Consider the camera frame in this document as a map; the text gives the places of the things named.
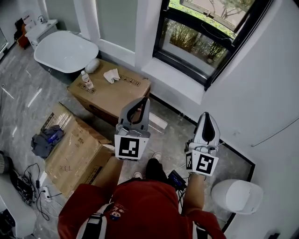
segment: black pants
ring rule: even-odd
[[[148,164],[146,165],[146,170],[145,170],[145,178],[169,184],[168,180],[167,180],[167,176],[163,171],[162,164],[160,164],[159,161],[155,158],[150,159],[148,161]],[[129,182],[136,181],[136,180],[139,181],[141,179],[140,178],[132,178],[124,183],[129,183]]]

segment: forearm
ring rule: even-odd
[[[121,174],[123,160],[117,159],[112,156],[104,168],[101,170],[96,181],[93,183],[95,186],[104,190],[105,195],[110,199],[115,191],[118,180]]]
[[[205,201],[204,176],[191,174],[186,189],[182,214],[187,215],[195,209],[202,210]]]

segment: person's left arm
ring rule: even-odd
[[[79,185],[59,214],[58,233],[61,239],[75,239],[86,219],[101,206],[109,203],[117,186],[122,165],[122,160],[112,156],[94,185]]]

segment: brown cardboard box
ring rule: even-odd
[[[103,74],[115,68],[121,79],[110,84]],[[150,93],[148,79],[103,60],[100,61],[100,67],[93,74],[89,74],[89,77],[93,82],[93,89],[87,89],[81,76],[68,89],[87,110],[113,126],[118,123],[123,107],[136,98],[149,96]]]
[[[45,171],[57,188],[69,197],[81,183],[92,184],[112,152],[110,143],[58,103],[43,128],[58,124],[64,137],[45,161]]]

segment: freestanding bathtub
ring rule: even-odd
[[[98,53],[96,44],[68,31],[57,31],[38,44],[34,59],[50,74],[69,84]]]

